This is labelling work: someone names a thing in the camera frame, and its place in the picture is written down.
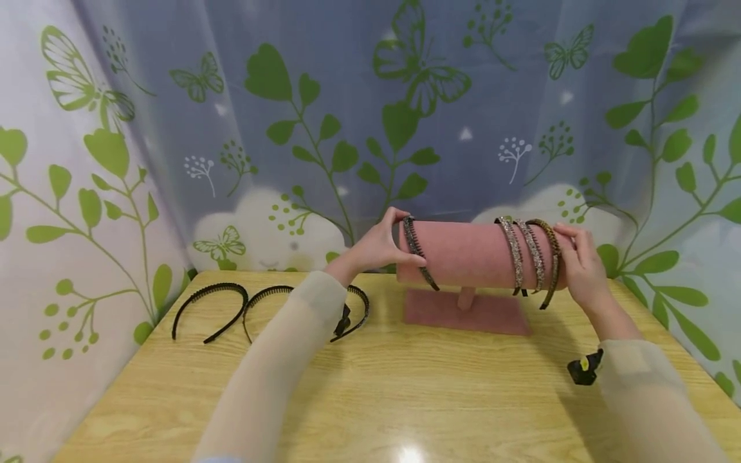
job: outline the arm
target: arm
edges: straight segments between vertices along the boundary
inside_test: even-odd
[[[692,407],[678,372],[658,346],[644,340],[610,293],[591,234],[561,224],[555,230],[576,245],[562,249],[568,289],[601,341],[597,384],[617,419],[625,461],[727,462]]]
[[[425,260],[393,243],[391,226],[408,213],[389,208],[383,220],[324,272],[312,272],[288,296],[234,372],[193,455],[197,463],[268,463],[280,439],[293,390],[342,317],[347,286],[358,273]]]
[[[661,348],[643,340],[616,301],[603,309],[586,312],[604,350],[597,384],[617,419],[625,461],[727,462]]]

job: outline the table surface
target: table surface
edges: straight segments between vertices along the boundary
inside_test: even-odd
[[[194,291],[235,282],[250,294],[296,286],[302,273],[207,271]],[[326,346],[305,372],[286,412],[280,462],[610,462],[618,453],[612,421],[596,386],[575,386],[565,369],[597,345],[568,291],[537,310],[523,299],[534,334],[498,336],[402,323],[404,287],[393,275],[354,282],[370,298],[366,325]],[[646,338],[660,345],[691,400],[733,461],[741,461],[741,410],[622,285],[618,301]],[[264,299],[247,325],[258,336],[286,295]],[[157,326],[91,410],[55,462],[186,462],[219,396],[247,351],[236,324],[202,341],[238,311],[238,293],[214,293]],[[353,321],[362,303],[350,296]]]

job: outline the curtain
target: curtain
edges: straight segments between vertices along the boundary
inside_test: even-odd
[[[741,404],[740,16],[6,0],[0,462],[53,455],[189,269],[322,268],[389,205],[589,228]]]

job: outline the pink velvet stand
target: pink velvet stand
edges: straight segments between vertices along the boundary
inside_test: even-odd
[[[551,246],[545,232],[531,226],[545,260],[545,294],[551,283]],[[427,259],[427,270],[435,282],[444,286],[459,286],[460,293],[436,292],[428,289],[407,289],[404,321],[432,327],[487,333],[528,336],[530,325],[519,306],[521,296],[477,295],[476,288],[514,288],[514,264],[507,238],[498,224],[469,224],[442,221],[415,221],[414,230]],[[535,265],[525,237],[514,227],[523,257],[522,287],[534,290]],[[573,246],[559,236],[561,247]],[[399,227],[399,247],[409,251],[404,227]],[[557,288],[566,286],[564,267],[559,266]],[[399,265],[396,280],[403,284],[424,284],[424,277],[413,265]]]

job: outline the beige sleeve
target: beige sleeve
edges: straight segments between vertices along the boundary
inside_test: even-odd
[[[312,272],[259,334],[227,384],[193,462],[231,457],[273,461],[288,400],[342,317],[347,290]]]
[[[626,340],[603,341],[600,347],[597,384],[617,418],[626,462],[728,462],[658,346]]]

